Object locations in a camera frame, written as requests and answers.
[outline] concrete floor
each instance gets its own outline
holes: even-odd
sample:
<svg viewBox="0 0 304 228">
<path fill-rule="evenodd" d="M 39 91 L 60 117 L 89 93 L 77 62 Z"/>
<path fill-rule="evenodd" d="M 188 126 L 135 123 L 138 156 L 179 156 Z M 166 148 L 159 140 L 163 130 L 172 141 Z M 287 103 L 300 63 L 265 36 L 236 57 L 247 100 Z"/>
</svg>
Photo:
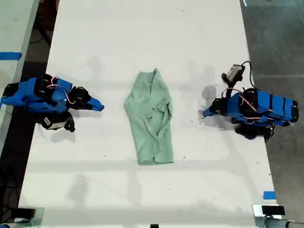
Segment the concrete floor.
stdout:
<svg viewBox="0 0 304 228">
<path fill-rule="evenodd" d="M 304 0 L 240 2 L 255 85 L 295 99 L 299 109 L 304 110 Z M 31 40 L 39 36 L 34 31 Z M 30 44 L 26 61 L 45 63 L 48 53 L 43 40 Z M 299 222 L 304 222 L 303 119 L 300 112 L 300 119 L 293 126 L 277 127 L 266 144 L 277 201 L 285 207 L 287 219 Z"/>
</svg>

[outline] cable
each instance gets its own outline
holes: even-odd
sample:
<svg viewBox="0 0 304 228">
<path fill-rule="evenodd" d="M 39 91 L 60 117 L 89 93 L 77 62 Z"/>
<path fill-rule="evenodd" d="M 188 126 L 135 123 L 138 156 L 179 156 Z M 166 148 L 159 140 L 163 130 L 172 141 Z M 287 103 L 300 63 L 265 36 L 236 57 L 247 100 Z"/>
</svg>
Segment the cable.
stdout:
<svg viewBox="0 0 304 228">
<path fill-rule="evenodd" d="M 71 101 L 70 101 L 70 99 L 69 99 L 69 97 L 68 97 L 68 92 L 66 91 L 66 89 L 65 89 L 64 87 L 62 87 L 62 86 L 60 86 L 60 85 L 57 85 L 57 84 L 54 84 L 54 83 L 53 83 L 53 79 L 55 79 L 55 78 L 58 78 L 58 77 L 53 77 L 53 78 L 51 79 L 51 85 L 47 86 L 47 88 L 53 88 L 53 87 L 62 88 L 62 89 L 65 91 L 65 93 L 66 93 L 67 101 L 68 101 L 70 104 L 75 104 L 75 102 L 71 102 Z"/>
<path fill-rule="evenodd" d="M 227 89 L 225 89 L 225 90 L 222 92 L 222 98 L 223 98 L 224 92 L 227 91 L 227 90 L 229 90 L 229 89 L 231 89 L 231 90 L 236 90 L 236 91 L 240 92 L 241 94 L 243 94 L 243 92 L 240 91 L 240 90 L 238 90 L 238 89 L 227 88 Z M 257 111 L 256 108 L 255 108 L 248 100 L 246 100 L 246 99 L 245 99 L 243 96 L 241 96 L 241 95 L 240 95 L 240 97 L 243 99 L 241 105 L 242 105 L 243 102 L 245 101 L 245 102 L 246 102 L 246 103 L 247 103 L 255 112 Z"/>
<path fill-rule="evenodd" d="M 19 201 L 20 195 L 19 195 L 19 192 L 18 192 L 18 188 L 21 188 L 21 187 L 18 186 L 17 178 L 16 178 L 16 176 L 15 176 L 15 174 L 14 174 L 13 171 L 9 172 L 9 174 L 11 174 L 11 176 L 12 176 L 13 179 L 14 179 L 14 182 L 15 182 L 15 186 L 14 186 L 14 187 L 9 187 L 9 186 L 7 186 L 7 179 L 6 179 L 6 176 L 5 176 L 5 173 L 4 173 L 4 172 L 0 172 L 0 174 L 1 174 L 1 177 L 2 177 L 3 182 L 4 182 L 4 186 L 3 186 L 3 189 L 4 189 L 3 196 L 0 196 L 0 197 L 1 197 L 1 198 L 0 198 L 0 202 L 1 202 L 1 204 L 0 204 L 0 208 L 1 208 L 0 222 L 1 222 L 2 219 L 3 219 L 3 216 L 5 216 L 9 210 L 12 210 L 12 209 L 13 209 L 13 208 L 10 207 L 10 201 L 9 201 L 9 200 L 10 200 L 10 197 L 11 197 L 12 193 L 14 192 L 14 190 L 16 190 L 17 201 Z M 4 199 L 5 189 L 8 189 L 8 188 L 11 188 L 11 190 L 10 190 L 8 196 L 7 196 L 7 204 L 4 204 L 4 203 L 3 203 L 3 199 Z"/>
<path fill-rule="evenodd" d="M 33 41 L 33 42 L 29 42 L 29 43 L 30 43 L 30 44 L 36 44 L 36 43 L 40 42 L 42 39 L 43 39 L 43 36 L 41 36 L 41 38 L 40 38 L 39 40 Z"/>
<path fill-rule="evenodd" d="M 254 87 L 256 90 L 259 90 L 259 89 L 257 89 L 257 88 L 253 85 L 253 82 L 252 82 L 253 75 L 252 75 L 252 65 L 251 65 L 251 62 L 248 60 L 248 61 L 245 61 L 244 63 L 242 63 L 241 65 L 243 66 L 243 65 L 246 64 L 246 63 L 249 63 L 249 70 L 250 70 L 249 80 L 250 80 L 250 83 L 251 83 L 252 87 Z"/>
</svg>

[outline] red and white wire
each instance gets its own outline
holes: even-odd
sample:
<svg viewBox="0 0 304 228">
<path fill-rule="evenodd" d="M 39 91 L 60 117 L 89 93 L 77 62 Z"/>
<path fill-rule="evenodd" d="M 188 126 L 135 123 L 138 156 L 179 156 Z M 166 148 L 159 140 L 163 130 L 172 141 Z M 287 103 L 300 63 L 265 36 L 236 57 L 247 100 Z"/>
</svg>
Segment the red and white wire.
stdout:
<svg viewBox="0 0 304 228">
<path fill-rule="evenodd" d="M 66 91 L 66 89 L 65 89 L 64 87 L 62 87 L 62 86 L 60 86 L 60 85 L 57 85 L 57 84 L 54 84 L 54 83 L 53 83 L 53 80 L 54 80 L 55 78 L 58 78 L 58 77 L 52 77 L 52 79 L 51 79 L 51 85 L 47 86 L 47 88 L 53 88 L 53 87 L 62 88 L 62 89 L 65 91 L 65 93 L 66 93 L 67 101 L 68 101 L 70 104 L 75 104 L 75 102 L 71 102 L 71 101 L 70 101 L 70 99 L 69 99 L 69 97 L 68 97 L 68 94 L 67 94 L 67 91 Z"/>
</svg>

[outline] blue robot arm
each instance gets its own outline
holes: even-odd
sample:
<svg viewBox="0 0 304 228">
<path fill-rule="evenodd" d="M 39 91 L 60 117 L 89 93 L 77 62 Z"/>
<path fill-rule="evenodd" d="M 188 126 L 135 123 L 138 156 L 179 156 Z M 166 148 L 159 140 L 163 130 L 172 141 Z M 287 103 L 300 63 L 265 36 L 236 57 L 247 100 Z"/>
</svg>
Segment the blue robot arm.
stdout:
<svg viewBox="0 0 304 228">
<path fill-rule="evenodd" d="M 51 126 L 63 127 L 67 122 L 73 124 L 69 108 L 99 112 L 104 109 L 100 101 L 90 96 L 83 87 L 72 88 L 72 83 L 47 74 L 7 85 L 1 103 L 27 109 L 39 117 L 39 123 L 41 118 L 53 120 L 52 125 L 45 127 L 47 129 L 58 129 Z"/>
<path fill-rule="evenodd" d="M 228 84 L 226 97 L 217 98 L 211 107 L 203 111 L 203 116 L 223 115 L 231 117 L 234 124 L 240 124 L 236 132 L 246 138 L 254 139 L 264 135 L 267 141 L 272 135 L 275 125 L 289 126 L 299 118 L 296 101 L 271 95 L 258 89 L 250 88 L 242 92 L 237 90 L 231 97 L 231 91 L 237 81 L 242 80 L 244 64 L 234 65 L 230 72 L 222 74 L 223 81 Z"/>
</svg>

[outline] blue tape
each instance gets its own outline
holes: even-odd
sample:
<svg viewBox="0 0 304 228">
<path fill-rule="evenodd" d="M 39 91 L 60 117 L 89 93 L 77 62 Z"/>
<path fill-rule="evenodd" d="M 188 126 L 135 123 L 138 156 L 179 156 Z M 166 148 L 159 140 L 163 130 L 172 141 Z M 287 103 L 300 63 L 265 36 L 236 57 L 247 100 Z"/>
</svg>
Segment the blue tape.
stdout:
<svg viewBox="0 0 304 228">
<path fill-rule="evenodd" d="M 275 200 L 276 199 L 276 194 L 275 191 L 264 191 L 263 198 L 265 200 Z"/>
<path fill-rule="evenodd" d="M 0 52 L 0 60 L 19 60 L 21 57 L 20 52 Z"/>
</svg>

